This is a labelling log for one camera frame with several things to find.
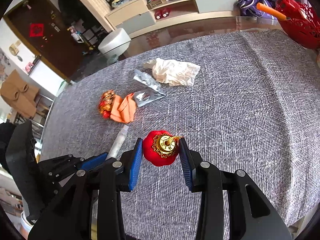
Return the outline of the red plastic basket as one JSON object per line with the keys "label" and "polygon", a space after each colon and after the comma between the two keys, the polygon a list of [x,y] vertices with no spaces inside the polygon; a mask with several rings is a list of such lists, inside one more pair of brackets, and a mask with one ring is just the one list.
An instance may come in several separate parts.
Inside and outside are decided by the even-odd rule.
{"label": "red plastic basket", "polygon": [[295,0],[277,0],[275,9],[286,16],[282,29],[298,44],[319,49],[319,17],[313,7]]}

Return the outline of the tan coat on chair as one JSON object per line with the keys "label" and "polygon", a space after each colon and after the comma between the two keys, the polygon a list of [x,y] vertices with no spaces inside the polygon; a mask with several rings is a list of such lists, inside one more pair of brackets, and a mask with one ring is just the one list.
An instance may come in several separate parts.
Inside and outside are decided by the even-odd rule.
{"label": "tan coat on chair", "polygon": [[33,118],[37,110],[35,98],[39,90],[38,87],[24,81],[17,70],[13,70],[1,85],[1,97],[20,115]]}

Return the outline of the dark brown door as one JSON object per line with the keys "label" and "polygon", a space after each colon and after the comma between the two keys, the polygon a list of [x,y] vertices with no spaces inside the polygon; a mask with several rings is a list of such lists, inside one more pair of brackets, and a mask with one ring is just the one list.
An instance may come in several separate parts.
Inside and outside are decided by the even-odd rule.
{"label": "dark brown door", "polygon": [[50,0],[22,0],[3,16],[26,47],[61,78],[71,81],[88,45],[78,43]]}

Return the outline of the silver blister pack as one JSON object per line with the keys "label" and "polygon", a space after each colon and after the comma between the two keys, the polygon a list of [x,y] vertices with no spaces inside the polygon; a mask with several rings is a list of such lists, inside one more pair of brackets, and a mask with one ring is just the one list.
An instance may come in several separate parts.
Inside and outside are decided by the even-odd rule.
{"label": "silver blister pack", "polygon": [[144,86],[143,90],[133,94],[137,107],[143,107],[166,96],[161,85],[148,73],[135,69],[133,79]]}

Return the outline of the red gold foil wrapper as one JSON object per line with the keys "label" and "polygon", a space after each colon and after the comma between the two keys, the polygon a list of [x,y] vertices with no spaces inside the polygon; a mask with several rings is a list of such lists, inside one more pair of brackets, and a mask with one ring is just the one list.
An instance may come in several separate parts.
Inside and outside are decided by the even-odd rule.
{"label": "red gold foil wrapper", "polygon": [[116,94],[112,89],[103,92],[103,94],[101,95],[99,105],[98,105],[98,110],[100,115],[104,119],[108,119],[111,115],[111,110],[113,107],[115,96]]}

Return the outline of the white round stool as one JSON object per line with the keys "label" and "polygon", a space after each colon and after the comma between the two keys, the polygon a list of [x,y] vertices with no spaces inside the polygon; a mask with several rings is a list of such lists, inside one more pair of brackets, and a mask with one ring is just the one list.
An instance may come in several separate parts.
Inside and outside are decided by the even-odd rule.
{"label": "white round stool", "polygon": [[108,60],[116,61],[129,47],[131,38],[123,28],[108,34],[98,46],[98,50]]}

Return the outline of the white tube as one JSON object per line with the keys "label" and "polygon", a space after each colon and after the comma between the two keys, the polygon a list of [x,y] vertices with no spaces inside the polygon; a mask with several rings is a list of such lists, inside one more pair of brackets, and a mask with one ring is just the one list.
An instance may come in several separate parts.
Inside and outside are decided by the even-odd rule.
{"label": "white tube", "polygon": [[129,126],[124,125],[120,132],[117,134],[117,137],[114,143],[111,146],[111,149],[106,157],[106,159],[115,158],[117,159],[118,153],[120,151],[121,146],[123,145],[128,132]]}

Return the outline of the red lantern ornament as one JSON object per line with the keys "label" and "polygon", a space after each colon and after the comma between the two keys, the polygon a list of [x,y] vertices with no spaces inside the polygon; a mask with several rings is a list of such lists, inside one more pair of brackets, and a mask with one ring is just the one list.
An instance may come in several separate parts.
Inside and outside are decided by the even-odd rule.
{"label": "red lantern ornament", "polygon": [[151,131],[143,140],[144,158],[157,167],[171,165],[179,154],[180,139],[168,131]]}

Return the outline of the cream tv cabinet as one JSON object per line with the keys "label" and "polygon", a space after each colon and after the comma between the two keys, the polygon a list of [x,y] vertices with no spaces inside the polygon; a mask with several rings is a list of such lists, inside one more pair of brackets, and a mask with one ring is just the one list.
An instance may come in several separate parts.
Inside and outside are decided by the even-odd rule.
{"label": "cream tv cabinet", "polygon": [[105,18],[114,29],[123,28],[134,38],[172,25],[234,17],[238,0],[131,0]]}

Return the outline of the orange handled tool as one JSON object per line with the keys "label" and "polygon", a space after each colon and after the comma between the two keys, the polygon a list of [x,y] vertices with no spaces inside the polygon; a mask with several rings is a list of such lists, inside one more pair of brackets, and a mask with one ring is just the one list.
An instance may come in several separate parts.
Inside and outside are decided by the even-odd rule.
{"label": "orange handled tool", "polygon": [[263,11],[267,14],[274,16],[275,18],[277,18],[280,21],[287,20],[287,17],[284,14],[282,14],[281,12],[279,12],[271,7],[264,5],[263,3],[257,3],[256,8],[260,11]]}

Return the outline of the crumpled white tissue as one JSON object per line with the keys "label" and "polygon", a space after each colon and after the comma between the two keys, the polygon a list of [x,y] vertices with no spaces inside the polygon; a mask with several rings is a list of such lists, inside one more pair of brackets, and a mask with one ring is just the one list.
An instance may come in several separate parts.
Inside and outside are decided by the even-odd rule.
{"label": "crumpled white tissue", "polygon": [[152,71],[153,78],[169,86],[193,86],[200,66],[190,62],[156,58],[144,63]]}

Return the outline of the grey woven table mat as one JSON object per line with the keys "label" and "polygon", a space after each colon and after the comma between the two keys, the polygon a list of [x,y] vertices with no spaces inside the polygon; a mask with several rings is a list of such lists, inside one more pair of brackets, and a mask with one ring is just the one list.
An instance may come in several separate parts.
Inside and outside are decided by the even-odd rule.
{"label": "grey woven table mat", "polygon": [[42,160],[108,151],[122,125],[100,116],[101,94],[141,90],[134,71],[157,58],[191,62],[200,71],[193,86],[163,85],[164,98],[137,109],[122,151],[166,130],[219,169],[246,171],[286,225],[319,203],[319,66],[279,30],[177,42],[76,82],[54,102]]}

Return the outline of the orange folded paper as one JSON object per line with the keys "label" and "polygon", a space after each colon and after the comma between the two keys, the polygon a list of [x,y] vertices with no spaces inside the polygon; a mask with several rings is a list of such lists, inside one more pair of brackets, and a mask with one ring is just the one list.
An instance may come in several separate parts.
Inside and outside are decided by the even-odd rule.
{"label": "orange folded paper", "polygon": [[111,120],[125,124],[133,122],[137,109],[133,96],[134,94],[131,93],[122,99],[115,95],[110,115]]}

